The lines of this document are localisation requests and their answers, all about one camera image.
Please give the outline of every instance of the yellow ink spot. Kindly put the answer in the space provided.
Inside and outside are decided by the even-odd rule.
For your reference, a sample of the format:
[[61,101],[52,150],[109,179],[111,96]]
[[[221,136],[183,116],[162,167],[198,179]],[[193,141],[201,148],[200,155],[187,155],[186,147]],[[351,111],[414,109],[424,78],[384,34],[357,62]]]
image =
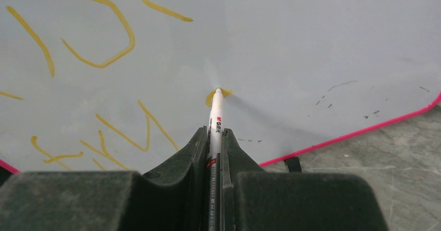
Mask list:
[[192,22],[193,21],[192,18],[185,17],[185,16],[183,16],[183,15],[177,13],[177,12],[174,12],[174,11],[172,11],[170,9],[167,9],[167,8],[163,7],[163,6],[157,5],[157,4],[153,3],[153,2],[151,2],[150,0],[142,0],[142,2],[144,4],[146,4],[146,6],[152,8],[153,10],[156,10],[158,12],[162,12],[163,14],[170,15],[172,17],[175,17],[175,18],[180,19],[180,20],[185,21],[185,22]]
[[96,63],[93,63],[93,62],[88,61],[85,58],[81,57],[64,39],[61,39],[61,40],[63,41],[63,43],[67,47],[67,49],[78,60],[80,60],[90,66],[96,67],[96,68],[105,68],[108,65],[112,64],[113,62],[117,61],[118,59],[120,59],[121,57],[123,57],[124,55],[128,54],[129,52],[131,52],[133,50],[133,48],[135,47],[135,36],[133,34],[132,28],[130,28],[130,25],[128,24],[127,20],[125,19],[125,17],[121,13],[121,11],[117,8],[115,3],[113,3],[110,0],[90,0],[90,1],[95,1],[98,3],[104,4],[113,10],[113,12],[116,14],[118,19],[120,20],[120,22],[123,24],[125,31],[127,32],[128,41],[129,41],[128,46],[125,49],[123,49],[122,51],[120,51],[119,53],[115,54],[113,57],[106,60],[104,63],[96,64]]
[[31,137],[31,143],[34,146],[34,148],[36,148],[38,151],[40,151],[41,153],[47,155],[51,160],[54,160],[55,162],[57,162],[59,165],[63,166],[66,170],[68,171],[72,171],[71,168],[69,168],[66,164],[62,163],[61,161],[58,160],[58,158],[53,157],[51,154],[49,154],[49,152],[47,152],[46,150],[42,149],[38,144],[37,144],[37,137],[36,136],[32,136]]
[[[211,107],[212,103],[213,103],[213,96],[216,93],[216,90],[210,92],[207,96],[207,98],[205,99],[205,104],[209,107]],[[227,97],[228,95],[233,94],[233,91],[230,89],[222,89],[222,95],[224,95],[224,98]]]
[[10,97],[10,98],[14,98],[14,99],[24,100],[23,98],[21,98],[19,96],[16,96],[16,95],[13,95],[13,94],[9,94],[9,93],[6,93],[6,92],[0,92],[0,95],[6,96],[6,97]]
[[146,147],[142,148],[141,145],[134,142],[132,139],[130,139],[127,135],[122,133],[120,130],[118,130],[116,127],[114,127],[112,124],[107,122],[104,118],[102,118],[99,114],[95,114],[96,118],[103,123],[105,126],[110,128],[111,130],[115,131],[118,135],[120,135],[122,138],[124,138],[127,142],[135,146],[141,151],[147,152],[150,148],[150,118],[153,120],[153,122],[156,124],[156,126],[159,128],[159,130],[162,132],[162,134],[172,143],[173,147],[178,151],[178,147],[176,143],[173,141],[173,139],[167,134],[167,132],[162,128],[161,124],[158,122],[158,120],[146,109],[146,107],[142,104],[141,100],[138,100],[138,104],[141,107],[141,109],[144,111],[146,115],[146,122],[147,122],[147,140],[146,140]]
[[104,169],[104,167],[101,165],[101,163],[99,163],[97,160],[92,158],[92,161],[102,170],[102,171],[106,171],[106,169]]
[[95,152],[95,153],[97,153],[97,154],[99,154],[99,155],[101,155],[101,156],[103,156],[103,157],[109,159],[110,161],[114,162],[114,163],[115,163],[116,165],[118,165],[119,167],[121,167],[121,168],[123,168],[123,169],[125,169],[125,170],[130,170],[129,168],[127,168],[126,166],[124,166],[122,163],[120,163],[117,159],[115,159],[112,155],[110,155],[110,154],[107,152],[106,144],[105,144],[105,140],[104,140],[104,135],[102,134],[102,131],[98,131],[98,134],[99,134],[99,139],[100,139],[100,141],[101,141],[101,150],[102,150],[102,152],[99,151],[99,150],[97,150],[96,148],[92,147],[90,144],[86,143],[86,142],[83,141],[83,140],[80,140],[80,143],[81,143],[82,145],[86,146],[86,148],[90,149],[91,151],[93,151],[93,152]]
[[35,42],[37,42],[38,46],[43,51],[44,57],[46,58],[47,66],[49,67],[49,72],[52,77],[55,75],[55,68],[54,68],[54,62],[52,61],[52,58],[50,57],[49,50],[47,49],[46,45],[43,43],[43,41],[40,39],[40,37],[32,30],[32,28],[26,23],[26,21],[18,14],[17,11],[15,11],[12,7],[7,6],[6,9],[8,9],[8,12],[14,16],[14,18],[23,26],[23,28],[28,32],[28,34],[34,39]]
[[43,160],[44,163],[51,163],[55,162],[55,160],[60,160],[62,158],[74,158],[74,157],[82,157],[83,152],[81,151],[78,155],[62,155],[62,156],[56,156],[55,159],[49,159],[49,160]]

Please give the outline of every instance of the black mark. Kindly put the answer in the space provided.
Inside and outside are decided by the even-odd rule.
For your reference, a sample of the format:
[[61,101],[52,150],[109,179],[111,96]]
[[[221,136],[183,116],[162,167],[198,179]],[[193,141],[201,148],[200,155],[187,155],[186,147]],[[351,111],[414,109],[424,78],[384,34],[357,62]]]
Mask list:
[[357,82],[357,80],[352,80],[352,81],[349,81],[349,82],[346,82],[346,83],[343,83],[343,84],[338,84],[338,85],[334,85],[333,87],[331,87],[328,91],[330,92],[332,89],[334,89],[335,87],[339,87],[339,86],[342,86],[342,85],[345,85],[345,84],[350,84],[350,83],[355,83],[355,82]]
[[426,88],[424,88],[424,87],[421,87],[421,86],[420,86],[420,88],[423,89],[423,90],[425,90],[425,91],[427,91],[427,92],[430,92],[428,89],[426,89]]

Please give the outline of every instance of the yellow drawing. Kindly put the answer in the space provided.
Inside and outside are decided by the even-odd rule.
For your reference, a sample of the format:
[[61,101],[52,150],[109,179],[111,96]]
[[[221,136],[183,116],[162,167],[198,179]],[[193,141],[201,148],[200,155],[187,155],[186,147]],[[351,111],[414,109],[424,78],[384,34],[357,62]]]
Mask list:
[[135,146],[136,148],[138,148],[141,151],[147,152],[150,148],[150,118],[153,120],[153,122],[156,124],[156,126],[159,128],[159,130],[162,132],[162,134],[164,134],[164,136],[170,141],[170,143],[172,143],[173,147],[176,149],[176,151],[178,151],[178,146],[176,145],[176,143],[173,141],[173,139],[167,134],[167,132],[164,130],[164,128],[161,126],[161,124],[157,121],[157,119],[152,115],[152,113],[150,113],[150,111],[147,110],[147,108],[142,104],[141,100],[138,100],[138,104],[141,107],[141,109],[144,111],[144,113],[146,114],[146,122],[147,122],[147,143],[146,143],[146,147],[142,148],[141,145],[135,143],[133,140],[131,140],[127,135],[125,135],[124,133],[122,133],[120,130],[118,130],[117,128],[115,128],[112,124],[110,124],[109,122],[107,122],[104,118],[102,118],[99,114],[95,114],[96,118],[102,122],[105,126],[109,127],[111,130],[115,131],[117,134],[119,134],[121,137],[123,137],[127,142],[129,142],[130,144],[132,144],[133,146]]
[[[91,151],[93,151],[93,152],[95,152],[95,153],[97,153],[97,154],[99,154],[99,155],[101,155],[101,156],[103,156],[103,157],[109,159],[110,161],[114,162],[114,163],[115,163],[116,165],[118,165],[119,167],[121,167],[121,168],[123,168],[123,169],[125,169],[125,170],[130,170],[129,168],[127,168],[126,166],[124,166],[122,163],[120,163],[117,159],[115,159],[112,155],[110,155],[110,154],[107,152],[106,144],[105,144],[105,140],[104,140],[104,135],[102,134],[102,131],[98,131],[98,134],[99,134],[99,139],[100,139],[100,141],[101,141],[101,150],[102,150],[102,152],[99,151],[99,150],[97,150],[96,148],[92,147],[90,144],[86,143],[86,142],[83,141],[83,140],[80,140],[80,143],[81,143],[82,145],[86,146],[86,148],[90,149]],[[104,169],[104,168],[102,167],[102,165],[99,164],[95,159],[92,159],[92,160],[93,160],[93,161],[94,161],[94,162],[100,167],[100,169]]]
[[104,167],[101,165],[101,163],[99,163],[97,160],[95,160],[95,159],[93,159],[92,158],[92,161],[102,170],[102,171],[106,171],[105,169],[104,169]]
[[6,96],[6,97],[10,97],[10,98],[15,98],[15,99],[20,99],[20,100],[24,100],[23,98],[10,94],[10,93],[6,93],[6,92],[0,92],[0,95],[2,96]]
[[127,32],[128,39],[129,39],[128,46],[125,49],[123,49],[122,51],[120,51],[119,53],[115,54],[113,57],[106,60],[104,63],[97,64],[97,63],[93,63],[93,62],[88,61],[85,58],[81,57],[64,39],[61,39],[61,40],[63,41],[63,43],[67,47],[67,49],[69,49],[69,51],[80,61],[82,61],[90,66],[96,67],[96,68],[105,68],[108,65],[112,64],[113,62],[117,61],[118,59],[120,59],[121,57],[123,57],[124,55],[128,54],[129,52],[131,52],[133,50],[133,48],[135,47],[135,36],[134,36],[133,31],[130,28],[130,25],[128,24],[127,20],[125,19],[125,17],[121,13],[121,11],[117,8],[117,6],[112,1],[110,1],[110,0],[90,0],[90,1],[95,1],[98,3],[104,4],[113,10],[113,12],[116,14],[118,19],[120,20],[120,22],[123,24],[125,31]]
[[47,49],[46,45],[43,43],[43,41],[40,39],[40,37],[32,30],[32,28],[26,23],[26,21],[18,14],[17,11],[15,11],[12,7],[7,6],[6,9],[8,9],[8,12],[14,16],[14,18],[23,26],[23,28],[28,32],[28,34],[34,39],[34,41],[37,42],[38,46],[43,51],[44,57],[46,58],[47,66],[49,67],[49,72],[52,77],[55,75],[55,68],[54,68],[54,62],[52,61],[52,58],[50,57],[49,50]]
[[180,19],[180,20],[185,21],[185,22],[192,22],[193,21],[192,18],[185,17],[184,15],[181,15],[181,14],[179,14],[177,12],[174,12],[174,11],[168,9],[168,8],[165,8],[163,6],[157,5],[157,4],[153,3],[153,2],[151,2],[150,0],[142,0],[142,2],[144,4],[146,4],[146,6],[152,8],[153,10],[162,12],[163,14],[170,15],[172,17],[175,17],[175,18]]
[[61,155],[61,156],[56,156],[54,159],[49,159],[49,160],[43,160],[44,163],[51,163],[51,162],[55,162],[55,160],[60,160],[62,158],[74,158],[74,157],[82,157],[83,156],[83,152],[80,151],[80,153],[78,155]]
[[[205,99],[205,104],[209,107],[211,107],[212,102],[213,102],[213,96],[216,93],[216,90],[210,92],[207,96],[207,98]],[[228,95],[233,94],[233,91],[230,89],[222,89],[222,95],[224,95],[224,98],[227,97]]]
[[52,162],[51,160],[57,162],[59,165],[63,166],[63,168],[67,169],[68,171],[72,171],[71,168],[69,168],[66,164],[64,164],[63,162],[61,162],[57,157],[53,157],[51,154],[49,154],[49,152],[47,152],[46,150],[42,149],[38,144],[37,144],[37,136],[32,136],[31,137],[31,143],[34,146],[34,148],[36,148],[38,151],[40,151],[41,153],[47,155],[50,158],[50,162]]

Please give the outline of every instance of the yellow curved line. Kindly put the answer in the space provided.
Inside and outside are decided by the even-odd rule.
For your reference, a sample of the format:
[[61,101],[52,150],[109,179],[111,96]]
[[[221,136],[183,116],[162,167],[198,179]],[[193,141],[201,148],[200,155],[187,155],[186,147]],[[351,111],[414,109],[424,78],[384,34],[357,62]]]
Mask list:
[[10,97],[10,98],[14,98],[14,99],[24,100],[23,98],[21,98],[19,96],[16,96],[16,95],[13,95],[13,94],[9,94],[9,93],[6,93],[6,92],[0,92],[0,95],[6,96],[6,97]]
[[[205,104],[207,106],[210,107],[212,105],[213,96],[214,96],[215,93],[216,93],[216,90],[214,90],[214,91],[212,91],[212,92],[210,92],[208,94],[207,98],[205,99]],[[223,89],[222,88],[222,95],[224,95],[224,98],[227,97],[228,95],[231,95],[231,94],[233,94],[232,90],[230,90],[230,89]]]
[[159,128],[159,130],[164,134],[164,136],[172,143],[173,147],[175,147],[176,151],[179,151],[178,146],[176,145],[175,141],[165,132],[164,128],[161,126],[161,124],[156,120],[156,118],[150,113],[150,111],[147,110],[147,108],[142,104],[141,100],[138,99],[138,104],[141,106],[141,109],[144,111],[144,113],[149,116],[153,122],[156,124],[156,126]]
[[83,156],[83,152],[80,151],[80,153],[78,155],[61,155],[61,156],[56,156],[54,159],[49,159],[49,160],[43,160],[44,163],[51,163],[51,162],[55,162],[55,160],[59,160],[61,158],[74,158],[74,157],[82,157]]
[[71,168],[69,168],[66,164],[58,161],[58,159],[56,157],[53,157],[51,154],[49,154],[46,150],[42,149],[38,144],[37,144],[37,136],[32,136],[31,137],[31,143],[34,146],[34,148],[36,148],[38,151],[40,151],[41,153],[47,155],[49,158],[53,159],[54,161],[56,161],[59,165],[63,166],[65,169],[67,169],[68,171],[72,171]]
[[192,18],[185,17],[184,15],[181,15],[181,14],[175,12],[175,11],[172,11],[172,10],[170,10],[168,8],[165,8],[163,6],[157,5],[157,4],[153,3],[153,2],[151,2],[150,0],[142,0],[142,2],[144,4],[146,4],[146,6],[152,8],[153,10],[156,10],[158,12],[162,12],[163,14],[170,15],[172,17],[175,17],[175,18],[180,19],[180,20],[185,21],[185,22],[192,22],[193,21]]
[[125,31],[127,32],[128,41],[129,41],[128,46],[125,49],[123,49],[122,51],[120,51],[119,53],[115,54],[113,57],[106,60],[104,63],[96,64],[96,63],[93,63],[93,62],[88,61],[85,58],[81,57],[64,39],[61,39],[61,40],[63,41],[63,43],[67,47],[67,49],[80,61],[82,61],[90,66],[96,67],[96,68],[105,68],[108,65],[112,64],[113,62],[117,61],[118,59],[120,59],[121,57],[123,57],[124,55],[128,54],[129,52],[131,52],[133,50],[133,48],[135,47],[135,36],[134,36],[133,31],[130,28],[130,25],[128,24],[127,20],[125,19],[125,17],[121,13],[121,11],[117,8],[115,3],[113,3],[110,0],[90,0],[90,1],[95,1],[98,3],[104,4],[113,10],[113,12],[116,14],[118,19],[120,20],[120,22],[123,24]]
[[109,122],[107,122],[104,118],[102,118],[99,114],[95,114],[96,118],[103,123],[105,126],[109,127],[111,130],[115,131],[116,133],[118,133],[120,136],[122,136],[127,142],[129,142],[130,144],[132,144],[133,146],[135,146],[136,148],[138,148],[141,151],[147,152],[149,151],[150,148],[150,119],[149,117],[146,115],[146,121],[147,121],[147,145],[145,148],[142,148],[141,145],[135,143],[133,140],[131,140],[128,136],[126,136],[124,133],[122,133],[120,130],[118,130],[117,128],[115,128],[112,124],[110,124]]
[[47,66],[49,67],[49,72],[52,77],[55,76],[54,62],[52,57],[50,57],[49,50],[46,45],[40,39],[40,37],[32,30],[32,28],[26,23],[26,21],[15,11],[11,6],[7,6],[8,12],[14,16],[14,18],[21,24],[21,26],[28,32],[28,34],[37,42],[40,49],[43,51],[44,57],[46,58]]
[[103,156],[103,157],[109,159],[110,161],[114,162],[114,163],[115,163],[116,165],[118,165],[119,167],[121,167],[121,168],[123,168],[123,169],[125,169],[125,170],[130,170],[129,168],[127,168],[126,166],[124,166],[122,163],[120,163],[117,159],[115,159],[112,155],[110,155],[110,154],[107,152],[106,144],[105,144],[105,140],[104,140],[104,135],[102,134],[102,131],[98,131],[98,134],[99,134],[99,139],[100,139],[100,142],[101,142],[101,150],[102,150],[102,152],[99,151],[99,150],[97,150],[96,148],[92,147],[92,145],[86,143],[86,142],[83,141],[83,140],[80,140],[80,143],[81,143],[82,145],[86,146],[86,148],[90,149],[91,151],[93,151],[93,152],[95,152],[95,153],[97,153],[97,154],[99,154],[99,155],[101,155],[101,156]]
[[101,163],[99,163],[97,160],[92,158],[92,161],[102,170],[102,171],[106,171],[106,169],[104,169],[104,167],[101,165]]

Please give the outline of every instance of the black dash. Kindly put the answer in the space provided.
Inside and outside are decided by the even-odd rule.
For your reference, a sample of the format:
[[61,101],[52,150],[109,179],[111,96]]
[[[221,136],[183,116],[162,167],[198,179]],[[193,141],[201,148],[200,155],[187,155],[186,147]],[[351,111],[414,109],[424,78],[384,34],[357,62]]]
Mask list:
[[427,92],[430,92],[428,89],[426,89],[426,88],[424,88],[424,87],[421,87],[421,86],[420,86],[420,88],[423,89],[423,90],[425,90],[425,91],[427,91]]

